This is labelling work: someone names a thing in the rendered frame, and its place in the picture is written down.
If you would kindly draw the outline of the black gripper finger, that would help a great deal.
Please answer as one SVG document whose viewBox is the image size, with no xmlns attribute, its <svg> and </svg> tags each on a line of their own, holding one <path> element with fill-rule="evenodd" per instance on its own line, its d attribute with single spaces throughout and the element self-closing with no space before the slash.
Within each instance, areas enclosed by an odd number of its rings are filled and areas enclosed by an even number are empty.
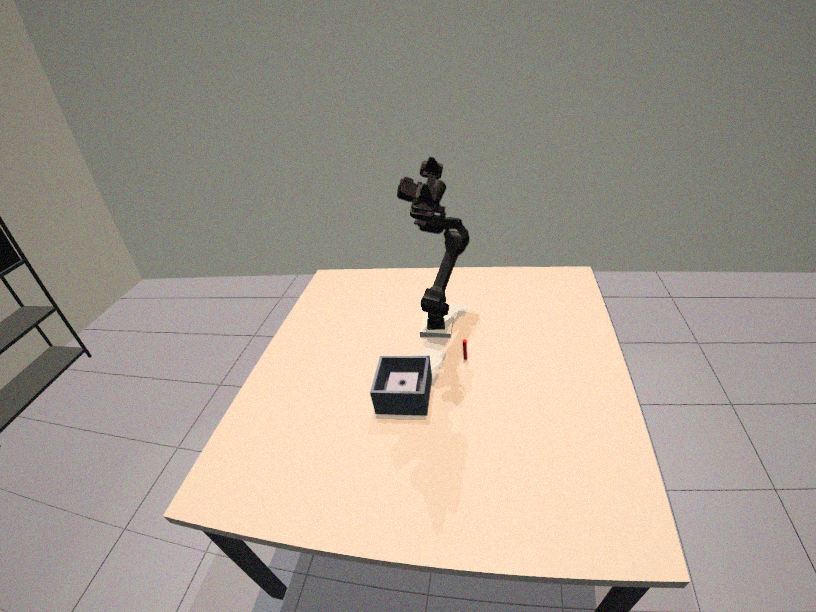
<svg viewBox="0 0 816 612">
<path fill-rule="evenodd" d="M 429 156 L 427 162 L 422 164 L 420 170 L 441 174 L 442 166 L 438 165 L 434 157 Z"/>
<path fill-rule="evenodd" d="M 432 212 L 434 210 L 435 202 L 432 197 L 428 184 L 424 183 L 418 198 L 412 201 L 411 207 L 413 209 L 424 210 Z"/>
</svg>

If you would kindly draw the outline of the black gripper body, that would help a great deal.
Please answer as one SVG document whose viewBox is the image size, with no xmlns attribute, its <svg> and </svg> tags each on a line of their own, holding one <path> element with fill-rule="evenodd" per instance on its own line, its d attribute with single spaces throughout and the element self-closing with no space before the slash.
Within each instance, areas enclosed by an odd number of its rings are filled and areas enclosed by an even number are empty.
<svg viewBox="0 0 816 612">
<path fill-rule="evenodd" d="M 441 170 L 441 174 L 442 174 L 442 170 Z M 433 172 L 428 172 L 428 171 L 423 171 L 423 170 L 420 170 L 420 175 L 421 175 L 422 177 L 428 178 L 428 181 L 427 181 L 427 183 L 426 183 L 426 184 L 428 184 L 428 186 L 429 186 L 429 188 L 430 188 L 430 191 L 431 191 L 432 197 L 433 197 L 434 202 L 435 202 L 435 206 L 436 206 L 437 197 L 438 197 L 438 196 L 437 196 L 437 189 L 438 189 L 438 187 L 437 187 L 437 186 L 434 186 L 434 183 L 435 183 L 435 179 L 436 179 L 436 180 L 438 180 L 438 179 L 440 179 L 440 178 L 441 178 L 441 174 L 439 174 L 439 173 L 433 173 Z M 432 182 L 432 183 L 431 183 L 431 182 Z M 424 184 L 424 183 L 423 183 L 423 184 Z M 419 197 L 423 184 L 420 184 L 420 183 L 418 184 L 418 188 L 417 188 L 417 192 L 416 192 L 416 197 L 415 197 L 415 199 Z M 434 206 L 434 210 L 435 210 L 435 206 Z M 433 219 L 434 210 L 433 210 L 432 212 L 430 212 L 430 211 L 424 211 L 424 210 L 413 209 L 413 208 L 411 207 L 411 209 L 410 209 L 410 216 L 411 216 L 412 218 L 414 218 L 414 219 L 420 219 L 420 220 L 426 220 L 426 221 L 429 221 L 429 220 L 432 220 L 432 219 Z"/>
</svg>

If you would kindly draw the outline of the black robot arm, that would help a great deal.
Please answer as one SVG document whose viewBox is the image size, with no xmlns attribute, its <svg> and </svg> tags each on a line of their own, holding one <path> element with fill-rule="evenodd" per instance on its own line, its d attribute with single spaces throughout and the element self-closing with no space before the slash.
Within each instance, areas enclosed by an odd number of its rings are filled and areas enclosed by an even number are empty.
<svg viewBox="0 0 816 612">
<path fill-rule="evenodd" d="M 416 197 L 418 183 L 414 180 L 404 177 L 400 180 L 398 185 L 397 197 L 404 201 L 413 201 Z M 455 217 L 446 217 L 444 206 L 440 205 L 440 200 L 446 189 L 446 185 L 435 179 L 434 186 L 437 186 L 437 202 L 433 214 L 433 219 L 426 221 L 416 219 L 414 224 L 420 227 L 420 231 L 440 234 L 444 230 L 446 252 L 439 271 L 437 273 L 434 284 L 431 288 L 427 288 L 421 299 L 421 308 L 423 312 L 428 312 L 427 329 L 441 330 L 445 329 L 444 316 L 448 315 L 449 305 L 446 303 L 445 290 L 452 274 L 458 256 L 463 253 L 469 243 L 469 235 L 467 229 L 462 225 L 462 221 Z M 441 213 L 435 215 L 436 213 Z M 457 231 L 450 231 L 449 229 L 456 229 Z"/>
</svg>

